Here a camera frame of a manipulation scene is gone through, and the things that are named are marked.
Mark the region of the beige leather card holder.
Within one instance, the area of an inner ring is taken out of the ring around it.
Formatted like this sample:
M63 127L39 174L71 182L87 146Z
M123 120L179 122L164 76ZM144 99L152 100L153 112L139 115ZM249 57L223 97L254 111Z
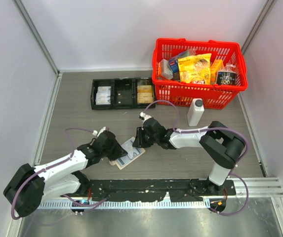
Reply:
M146 152L143 148L133 147L132 145L134 141L135 137L131 137L125 141L121 147L127 152L127 154L115 161L109 161L110 165L116 165L120 170L122 170Z

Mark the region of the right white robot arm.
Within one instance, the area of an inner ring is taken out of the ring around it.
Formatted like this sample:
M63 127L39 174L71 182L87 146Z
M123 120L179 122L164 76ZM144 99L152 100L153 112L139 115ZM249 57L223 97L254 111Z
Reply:
M166 150L204 149L214 161L206 183L206 189L212 195L224 190L227 177L248 150L247 139L219 121L197 129L167 129L154 118L145 119L136 130L132 146L145 149L154 144Z

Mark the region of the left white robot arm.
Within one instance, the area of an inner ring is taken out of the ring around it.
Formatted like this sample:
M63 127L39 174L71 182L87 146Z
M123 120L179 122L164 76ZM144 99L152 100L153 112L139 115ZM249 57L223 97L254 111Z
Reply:
M62 158L43 165L20 166L3 191L11 204L11 217L18 220L32 214L39 205L66 194L79 197L88 193L89 183L82 170L101 159L115 161L127 155L115 134L102 128L93 132L94 138Z

